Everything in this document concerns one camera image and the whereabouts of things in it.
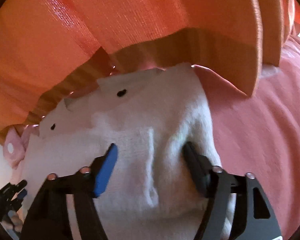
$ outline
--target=white cloth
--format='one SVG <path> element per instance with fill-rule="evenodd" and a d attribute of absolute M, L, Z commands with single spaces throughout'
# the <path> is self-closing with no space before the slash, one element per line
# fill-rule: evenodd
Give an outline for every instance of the white cloth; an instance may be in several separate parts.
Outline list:
<path fill-rule="evenodd" d="M 109 240 L 193 239 L 206 200 L 195 190 L 181 148 L 192 141 L 213 165 L 221 162 L 207 98 L 192 67 L 110 76 L 98 84 L 83 98 L 62 100 L 41 122 L 40 136 L 31 136 L 22 173 L 28 181 L 25 212 L 49 173 L 73 174 L 115 143 L 118 161 L 95 201 Z"/>

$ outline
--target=black dot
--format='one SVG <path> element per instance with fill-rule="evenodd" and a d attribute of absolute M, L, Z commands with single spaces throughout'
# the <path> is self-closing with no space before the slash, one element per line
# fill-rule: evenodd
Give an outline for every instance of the black dot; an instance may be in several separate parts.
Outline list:
<path fill-rule="evenodd" d="M 127 93 L 127 90 L 126 90 L 126 89 L 120 90 L 120 91 L 117 93 L 117 96 L 120 98 L 120 97 L 123 97 L 126 93 Z"/>

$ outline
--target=wrinkled cloth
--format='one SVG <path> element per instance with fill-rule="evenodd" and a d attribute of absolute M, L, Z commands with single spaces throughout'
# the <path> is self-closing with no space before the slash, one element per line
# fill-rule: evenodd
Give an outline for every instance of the wrinkled cloth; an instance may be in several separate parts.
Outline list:
<path fill-rule="evenodd" d="M 25 158 L 31 134 L 39 135 L 38 126 L 28 125 L 23 130 L 21 136 L 19 136 L 14 127 L 11 127 L 3 144 L 3 157 L 12 168 L 12 176 L 10 179 L 10 183 L 12 184 L 18 184 L 20 182 L 23 159 Z"/>
<path fill-rule="evenodd" d="M 49 173 L 73 174 L 115 143 L 118 161 L 106 192 L 95 200 L 109 239 L 193 238 L 207 200 L 194 187 L 182 146 L 193 141 L 213 165 L 221 165 L 208 102 L 193 68 L 151 69 L 98 84 L 85 97 L 61 101 L 41 122 L 40 135 L 31 136 L 22 172 L 28 181 L 25 213 Z M 224 235 L 233 210 L 227 215 Z"/>
<path fill-rule="evenodd" d="M 265 37 L 272 64 L 280 57 L 279 1 L 263 7 L 274 11 L 267 26 L 278 27 L 272 39 Z M 0 9 L 0 130 L 39 122 L 62 97 L 108 76 L 113 66 L 128 73 L 191 62 L 251 96 L 263 59 L 260 11 L 258 0 L 6 0 Z"/>
<path fill-rule="evenodd" d="M 256 174 L 278 219 L 283 239 L 300 225 L 300 44 L 290 37 L 278 69 L 261 73 L 246 98 L 209 69 L 195 68 L 206 92 L 213 137 L 223 167 Z"/>

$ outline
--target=orange fabric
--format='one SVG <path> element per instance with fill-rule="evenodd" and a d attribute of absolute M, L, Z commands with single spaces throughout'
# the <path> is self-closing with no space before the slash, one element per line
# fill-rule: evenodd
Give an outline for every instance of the orange fabric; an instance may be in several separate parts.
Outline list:
<path fill-rule="evenodd" d="M 284 17 L 284 42 L 290 34 L 300 33 L 300 5 L 296 0 L 282 0 Z"/>
<path fill-rule="evenodd" d="M 263 27 L 263 63 L 279 65 L 283 43 L 281 0 L 258 0 Z"/>
<path fill-rule="evenodd" d="M 100 46 L 112 63 L 95 66 L 94 78 L 112 64 L 131 72 L 189 61 L 251 95 L 261 42 L 257 0 L 7 0 L 0 9 L 0 130 L 23 123 L 40 96 Z M 78 89 L 87 81 L 76 82 Z M 70 92 L 59 89 L 59 96 Z"/>

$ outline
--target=pink fabric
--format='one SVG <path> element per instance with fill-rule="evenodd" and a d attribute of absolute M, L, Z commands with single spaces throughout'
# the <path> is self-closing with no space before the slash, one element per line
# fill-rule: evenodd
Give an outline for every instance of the pink fabric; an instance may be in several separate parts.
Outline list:
<path fill-rule="evenodd" d="M 257 175 L 288 239 L 300 225 L 300 45 L 289 38 L 280 71 L 261 78 L 252 98 L 211 70 L 195 71 L 209 100 L 224 168 Z"/>
<path fill-rule="evenodd" d="M 16 129 L 11 127 L 3 145 L 3 156 L 11 168 L 17 168 L 19 162 L 25 158 L 25 152 L 20 136 Z"/>
<path fill-rule="evenodd" d="M 13 169 L 10 179 L 11 184 L 18 184 L 20 182 L 21 172 L 23 168 L 23 159 L 25 158 L 26 150 L 29 145 L 30 135 L 32 133 L 39 135 L 38 126 L 28 125 L 24 129 L 21 137 L 18 135 L 14 127 L 11 127 L 8 131 L 6 140 L 3 145 L 3 156 Z"/>

